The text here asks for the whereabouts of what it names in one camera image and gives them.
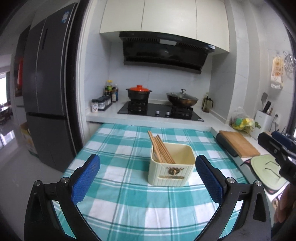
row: hand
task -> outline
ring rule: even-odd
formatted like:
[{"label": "hand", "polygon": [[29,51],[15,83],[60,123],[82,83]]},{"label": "hand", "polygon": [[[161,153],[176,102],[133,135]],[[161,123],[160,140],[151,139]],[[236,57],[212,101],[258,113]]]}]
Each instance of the hand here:
[{"label": "hand", "polygon": [[284,222],[294,208],[296,208],[296,186],[289,184],[286,186],[279,200],[274,214],[274,222]]}]

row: white countertop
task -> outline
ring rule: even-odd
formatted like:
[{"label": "white countertop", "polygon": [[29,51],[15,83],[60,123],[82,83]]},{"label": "white countertop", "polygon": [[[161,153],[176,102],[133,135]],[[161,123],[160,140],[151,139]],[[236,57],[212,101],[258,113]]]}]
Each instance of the white countertop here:
[{"label": "white countertop", "polygon": [[[210,131],[214,137],[220,130],[224,131],[235,131],[229,125],[222,123],[215,116],[210,113],[205,113],[201,110],[201,106],[193,106],[193,111],[198,114],[204,122],[193,121],[193,120],[181,120],[181,119],[172,119],[172,118],[162,118],[162,117],[153,117],[153,116],[141,116],[141,115],[125,115],[117,114],[121,107],[129,101],[128,99],[121,99],[116,103],[113,103],[106,111],[99,111],[97,113],[92,113],[90,108],[86,109],[86,120],[91,122],[99,123],[114,123],[114,124],[123,124],[123,125],[135,125],[135,126],[148,126],[148,127],[159,127],[159,128],[187,128],[194,129],[199,131]],[[149,100],[149,103],[155,104],[164,104],[165,101],[158,100]],[[257,140],[253,139],[248,134],[245,134],[244,137],[262,154],[268,154],[268,152],[262,148]],[[256,179],[252,174],[250,168],[247,165],[241,164],[248,160],[249,158],[240,158],[233,157],[233,160],[238,165],[240,170],[243,172],[249,183],[253,183]],[[270,210],[273,220],[274,208],[271,209],[271,201],[277,197],[286,187],[282,187],[277,193],[270,195],[266,192],[267,199],[270,201]]]}]

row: red lid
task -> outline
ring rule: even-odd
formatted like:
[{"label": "red lid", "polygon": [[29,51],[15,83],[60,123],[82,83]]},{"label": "red lid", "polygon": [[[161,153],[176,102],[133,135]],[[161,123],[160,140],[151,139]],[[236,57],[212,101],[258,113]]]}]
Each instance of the red lid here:
[{"label": "red lid", "polygon": [[132,88],[130,88],[130,90],[134,90],[134,91],[150,91],[150,90],[148,90],[146,88],[143,88],[142,85],[137,85],[137,87],[132,87]]}]

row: cream plastic container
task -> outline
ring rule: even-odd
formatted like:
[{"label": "cream plastic container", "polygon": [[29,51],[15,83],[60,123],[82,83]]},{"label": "cream plastic container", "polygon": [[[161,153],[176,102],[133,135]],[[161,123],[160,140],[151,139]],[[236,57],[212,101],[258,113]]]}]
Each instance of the cream plastic container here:
[{"label": "cream plastic container", "polygon": [[160,163],[151,148],[148,182],[153,186],[181,187],[195,167],[192,148],[185,144],[164,143],[176,164]]}]

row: pot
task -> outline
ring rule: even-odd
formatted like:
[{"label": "pot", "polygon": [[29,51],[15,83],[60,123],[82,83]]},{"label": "pot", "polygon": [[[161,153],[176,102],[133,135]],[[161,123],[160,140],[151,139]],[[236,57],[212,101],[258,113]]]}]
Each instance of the pot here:
[{"label": "pot", "polygon": [[139,100],[139,101],[146,101],[149,98],[150,92],[149,89],[143,88],[142,85],[137,85],[137,87],[132,87],[126,89],[128,91],[128,98],[130,100]]},{"label": "pot", "polygon": [[196,104],[198,98],[185,93],[186,90],[181,89],[180,93],[166,93],[169,102],[178,107],[191,107]]}]

